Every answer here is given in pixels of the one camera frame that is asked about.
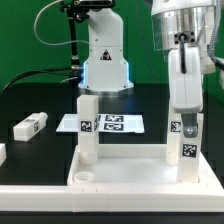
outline table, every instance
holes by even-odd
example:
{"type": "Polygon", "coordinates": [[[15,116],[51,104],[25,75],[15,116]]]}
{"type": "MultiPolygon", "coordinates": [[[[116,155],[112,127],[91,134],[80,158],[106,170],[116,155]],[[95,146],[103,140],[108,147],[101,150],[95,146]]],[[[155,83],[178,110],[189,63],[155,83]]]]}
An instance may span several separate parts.
{"type": "MultiPolygon", "coordinates": [[[[77,88],[69,84],[17,84],[0,96],[0,143],[7,160],[0,167],[2,185],[66,185],[76,133],[56,133],[65,113],[76,113],[77,88]],[[13,126],[32,113],[46,112],[47,126],[29,142],[15,142],[13,126]]],[[[166,143],[169,89],[167,85],[136,85],[134,93],[100,99],[99,113],[141,114],[145,133],[100,133],[103,144],[166,143]]],[[[224,108],[204,93],[202,152],[220,182],[224,174],[224,108]]],[[[0,212],[0,223],[223,223],[221,213],[17,213],[0,212]]]]}

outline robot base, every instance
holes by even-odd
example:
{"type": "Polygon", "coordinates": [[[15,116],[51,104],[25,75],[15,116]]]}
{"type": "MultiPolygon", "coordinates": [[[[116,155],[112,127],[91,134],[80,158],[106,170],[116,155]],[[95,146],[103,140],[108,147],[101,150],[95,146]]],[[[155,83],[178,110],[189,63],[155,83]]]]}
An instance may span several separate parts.
{"type": "Polygon", "coordinates": [[[200,155],[199,182],[176,182],[166,145],[99,145],[98,162],[82,165],[76,147],[68,185],[73,208],[86,211],[224,212],[224,190],[200,155]]]}
{"type": "Polygon", "coordinates": [[[105,98],[113,98],[113,97],[119,97],[124,95],[132,95],[134,91],[134,84],[132,82],[129,82],[129,85],[120,90],[120,91],[94,91],[91,89],[86,88],[86,86],[79,84],[79,92],[81,94],[86,95],[97,95],[99,97],[105,97],[105,98]]]}

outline green background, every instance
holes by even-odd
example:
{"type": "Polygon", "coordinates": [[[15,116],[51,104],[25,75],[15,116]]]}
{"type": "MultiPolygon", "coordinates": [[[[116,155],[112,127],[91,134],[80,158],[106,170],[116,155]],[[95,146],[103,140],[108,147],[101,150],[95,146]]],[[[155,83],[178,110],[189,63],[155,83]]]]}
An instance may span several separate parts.
{"type": "MultiPolygon", "coordinates": [[[[1,0],[0,7],[0,89],[14,76],[29,70],[70,66],[70,46],[46,46],[36,40],[33,24],[38,12],[53,0],[1,0]]],[[[144,0],[116,0],[113,9],[124,21],[124,56],[130,64],[130,79],[134,83],[153,83],[146,50],[150,57],[156,83],[168,82],[168,65],[162,52],[154,51],[151,24],[151,10],[144,0]],[[145,38],[140,33],[136,1],[145,38]]],[[[77,39],[88,41],[87,22],[76,24],[77,39]]],[[[59,4],[49,8],[38,24],[40,37],[49,42],[69,40],[66,13],[61,13],[59,4]]],[[[216,45],[216,55],[224,57],[222,41],[224,28],[221,25],[216,45]]],[[[79,56],[82,62],[88,57],[88,46],[79,44],[79,56]]],[[[60,82],[61,77],[38,75],[22,82],[60,82]]],[[[219,84],[219,70],[204,78],[204,89],[224,105],[224,91],[219,84]]]]}

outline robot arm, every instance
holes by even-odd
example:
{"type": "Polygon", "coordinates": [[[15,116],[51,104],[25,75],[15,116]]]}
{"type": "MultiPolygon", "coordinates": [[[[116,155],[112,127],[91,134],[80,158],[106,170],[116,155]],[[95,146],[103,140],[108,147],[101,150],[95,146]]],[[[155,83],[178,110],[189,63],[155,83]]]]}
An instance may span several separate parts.
{"type": "Polygon", "coordinates": [[[208,57],[215,25],[213,0],[145,0],[152,5],[157,50],[169,50],[170,104],[181,114],[186,138],[197,137],[197,113],[202,110],[202,75],[214,72],[208,57]]]}

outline cable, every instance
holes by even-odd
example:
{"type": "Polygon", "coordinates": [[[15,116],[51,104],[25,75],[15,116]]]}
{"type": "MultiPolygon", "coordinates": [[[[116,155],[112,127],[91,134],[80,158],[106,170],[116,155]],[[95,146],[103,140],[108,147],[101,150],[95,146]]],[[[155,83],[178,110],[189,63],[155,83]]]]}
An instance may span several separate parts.
{"type": "Polygon", "coordinates": [[[136,2],[136,13],[137,13],[138,27],[139,27],[139,30],[140,30],[140,34],[141,34],[141,37],[142,37],[143,44],[144,44],[145,53],[146,53],[146,56],[147,56],[147,62],[148,62],[148,65],[149,65],[149,70],[151,72],[153,83],[156,83],[156,78],[155,78],[155,75],[154,75],[154,72],[153,72],[153,69],[152,69],[151,59],[150,59],[149,52],[148,52],[148,47],[147,47],[147,44],[146,44],[146,41],[145,41],[143,29],[142,29],[138,0],[135,0],[135,2],[136,2]]]}
{"type": "Polygon", "coordinates": [[[46,41],[43,41],[37,34],[37,24],[38,24],[38,21],[40,19],[40,16],[42,15],[42,13],[47,10],[48,8],[50,8],[52,5],[55,5],[59,2],[63,2],[63,0],[57,0],[57,1],[54,1],[50,4],[48,4],[47,6],[45,6],[43,9],[40,10],[40,12],[37,14],[37,17],[35,19],[35,22],[34,22],[34,35],[35,37],[37,38],[37,40],[39,40],[41,43],[43,44],[46,44],[46,45],[49,45],[49,46],[61,46],[61,45],[67,45],[67,44],[72,44],[72,43],[85,43],[85,44],[89,44],[89,42],[85,41],[85,40],[74,40],[74,41],[68,41],[68,42],[62,42],[62,43],[48,43],[46,41]]]}
{"type": "Polygon", "coordinates": [[[46,69],[46,70],[40,70],[40,71],[28,71],[28,72],[24,72],[21,73],[19,75],[17,75],[16,77],[14,77],[2,90],[2,93],[4,93],[13,83],[29,77],[29,76],[33,76],[33,75],[37,75],[37,74],[50,74],[50,75],[60,75],[60,76],[71,76],[71,77],[77,77],[79,78],[79,75],[71,75],[71,74],[61,74],[61,73],[56,73],[58,71],[66,71],[66,70],[70,70],[71,68],[69,67],[64,67],[64,68],[52,68],[52,69],[46,69]]]}
{"type": "Polygon", "coordinates": [[[216,0],[216,18],[215,18],[215,26],[212,32],[211,41],[208,49],[208,56],[214,62],[215,66],[224,70],[224,64],[215,57],[215,44],[219,32],[219,26],[221,21],[221,4],[220,0],[216,0]]]}

